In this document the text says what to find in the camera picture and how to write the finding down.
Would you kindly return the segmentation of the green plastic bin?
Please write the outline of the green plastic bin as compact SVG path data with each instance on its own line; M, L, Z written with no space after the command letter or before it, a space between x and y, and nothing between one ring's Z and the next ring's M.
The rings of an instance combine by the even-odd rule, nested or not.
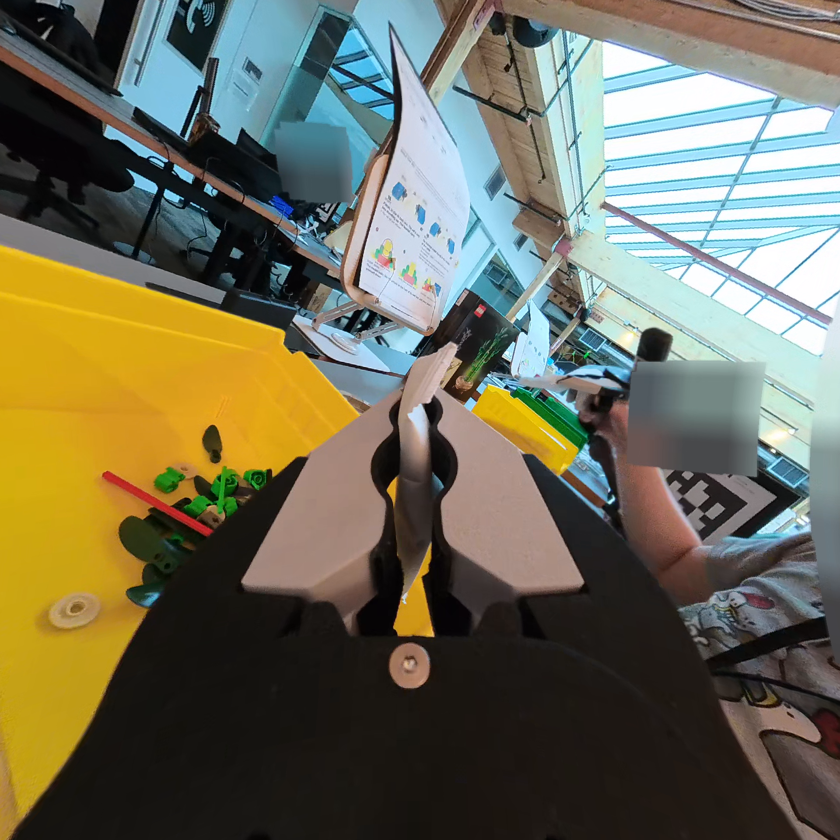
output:
M514 390L511 396L538 414L579 451L588 444L590 433L581 425L578 415L556 398L541 390L521 387Z

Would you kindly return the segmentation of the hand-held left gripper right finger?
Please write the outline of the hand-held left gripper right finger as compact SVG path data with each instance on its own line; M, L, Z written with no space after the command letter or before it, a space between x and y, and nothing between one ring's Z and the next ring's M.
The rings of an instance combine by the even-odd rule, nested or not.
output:
M430 410L434 635L467 636L487 609L579 594L585 580L523 453L443 391Z

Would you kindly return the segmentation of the black and white marker sign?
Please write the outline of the black and white marker sign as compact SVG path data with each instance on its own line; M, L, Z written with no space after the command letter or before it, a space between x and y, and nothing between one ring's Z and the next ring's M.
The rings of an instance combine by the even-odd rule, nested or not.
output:
M706 545L784 530L807 499L809 475L783 463L756 476L709 475L667 470L664 478L687 520Z

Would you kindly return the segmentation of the red toy rod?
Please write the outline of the red toy rod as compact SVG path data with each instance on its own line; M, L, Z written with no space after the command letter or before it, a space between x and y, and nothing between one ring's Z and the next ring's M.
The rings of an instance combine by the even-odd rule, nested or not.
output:
M120 476L117 476L109 470L103 471L101 473L101 478L108 482L110 485L124 490L125 492L129 493L132 497L144 502L149 507L152 507L155 510L164 513L172 520L180 522L183 526L189 528L190 530L194 531L197 534L200 534L205 538L208 538L214 534L214 531L211 528L209 528L204 523L194 519L193 517L185 513L183 510L166 504L162 500L151 495L151 493L141 489L138 486L135 486L133 483L127 481L126 479L123 479Z

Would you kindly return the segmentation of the black desk mat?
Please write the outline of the black desk mat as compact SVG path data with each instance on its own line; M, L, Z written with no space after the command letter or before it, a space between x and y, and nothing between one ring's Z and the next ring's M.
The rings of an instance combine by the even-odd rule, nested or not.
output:
M220 306L221 306L221 304L217 301L205 299L204 297L198 297L198 296L192 295L192 294L190 294L188 292L185 292L185 291L182 291L182 290L161 286L159 284L155 284L155 283L148 282L148 281L145 282L144 285L145 285L146 288L148 288L150 290L158 291L158 292L163 293L165 295L168 295L170 297L178 298L178 299L181 299L181 300L184 300L184 301L189 301L189 302L195 303L197 305L199 304L199 305L209 307L209 308L213 308L213 309L219 309Z

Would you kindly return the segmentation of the long wooden background desk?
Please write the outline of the long wooden background desk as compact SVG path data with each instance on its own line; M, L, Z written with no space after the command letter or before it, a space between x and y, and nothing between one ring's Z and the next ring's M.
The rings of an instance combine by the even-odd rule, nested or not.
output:
M340 262L328 248L319 247L271 205L196 166L176 147L138 124L133 118L133 106L81 63L43 42L22 24L8 23L5 17L2 20L2 63L143 146L146 152L139 154L138 165L144 165L145 169L137 170L138 174L196 205L211 200L198 184L213 188L218 194L228 196L232 204L229 216L237 225L244 227L249 217L260 216L271 233L282 232L294 252L319 265L333 280L339 278Z

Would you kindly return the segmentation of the black office chair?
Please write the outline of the black office chair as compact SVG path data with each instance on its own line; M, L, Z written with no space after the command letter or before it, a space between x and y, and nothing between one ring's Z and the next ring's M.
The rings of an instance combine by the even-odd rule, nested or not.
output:
M99 222L80 210L85 190L95 185L109 193L134 187L117 141L102 124L21 72L2 65L1 141L7 156L36 169L33 181L2 174L2 192L25 198L22 221L49 209L80 229L99 233Z

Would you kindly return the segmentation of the person's right forearm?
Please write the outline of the person's right forearm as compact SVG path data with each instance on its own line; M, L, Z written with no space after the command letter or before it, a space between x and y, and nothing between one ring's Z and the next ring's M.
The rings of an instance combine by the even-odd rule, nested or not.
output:
M658 583L681 605L711 593L707 552L670 493L662 472L627 456L628 405L615 402L598 418L597 432L612 450L626 540Z

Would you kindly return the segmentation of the black toy set box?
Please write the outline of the black toy set box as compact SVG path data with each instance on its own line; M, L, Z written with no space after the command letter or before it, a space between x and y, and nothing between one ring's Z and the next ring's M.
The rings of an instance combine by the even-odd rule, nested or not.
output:
M515 345L520 332L487 300L464 289L435 332L418 344L414 354L422 357L453 343L455 356L444 373L441 387L466 404L479 397L480 384L497 368L503 354Z

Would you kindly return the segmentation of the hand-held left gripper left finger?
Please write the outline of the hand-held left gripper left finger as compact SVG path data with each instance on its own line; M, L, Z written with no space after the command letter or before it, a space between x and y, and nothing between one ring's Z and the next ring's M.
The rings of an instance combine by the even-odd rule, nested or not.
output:
M353 635L396 635L402 396L387 395L310 453L242 578L245 592L329 603Z

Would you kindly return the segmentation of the pile of green toy pieces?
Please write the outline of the pile of green toy pieces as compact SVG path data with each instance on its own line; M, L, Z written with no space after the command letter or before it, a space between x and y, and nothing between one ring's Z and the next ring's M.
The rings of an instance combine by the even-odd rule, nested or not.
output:
M198 474L193 479L184 479L170 466L154 479L154 488L161 494L174 496L184 484L192 485L191 496L175 500L157 498L183 510L215 533L265 489L274 475L272 469L246 469L240 473L225 466L212 480ZM141 582L128 588L126 597L132 604L150 609L176 572L210 537L205 538L146 506L145 516L132 515L120 522L118 536L123 548L142 565Z

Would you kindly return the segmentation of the white paper bag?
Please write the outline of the white paper bag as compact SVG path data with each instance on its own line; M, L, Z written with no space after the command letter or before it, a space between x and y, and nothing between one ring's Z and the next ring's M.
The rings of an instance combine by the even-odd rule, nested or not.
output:
M414 363L397 410L400 465L395 488L396 553L402 566L402 598L412 588L432 542L435 489L431 422L426 408L435 397L457 348L447 343Z

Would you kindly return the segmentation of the instruction board on stand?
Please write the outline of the instruction board on stand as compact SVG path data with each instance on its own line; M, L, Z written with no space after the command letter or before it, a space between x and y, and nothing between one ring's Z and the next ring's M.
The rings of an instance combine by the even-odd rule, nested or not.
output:
M457 145L389 25L394 87L392 137L365 173L339 278L350 302L296 329L335 361L363 357L362 338L329 325L367 308L388 328L432 335L444 317L469 219L469 189Z

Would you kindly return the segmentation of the person's grey printed t-shirt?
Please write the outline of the person's grey printed t-shirt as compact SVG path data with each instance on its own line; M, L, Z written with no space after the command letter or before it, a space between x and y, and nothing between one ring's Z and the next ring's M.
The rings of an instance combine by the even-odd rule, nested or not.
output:
M721 709L801 838L839 838L839 666L812 535L724 539L679 614Z

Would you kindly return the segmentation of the yellow plastic bin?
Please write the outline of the yellow plastic bin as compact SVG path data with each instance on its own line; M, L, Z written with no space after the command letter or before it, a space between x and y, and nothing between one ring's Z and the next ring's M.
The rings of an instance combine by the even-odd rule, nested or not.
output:
M125 591L141 563L120 522L163 499L164 468L286 467L357 417L284 335L154 290L2 247L2 837L76 747L146 611ZM101 603L60 631L51 605Z
M523 454L534 455L559 476L574 462L582 440L517 399L509 391L488 385L472 409Z

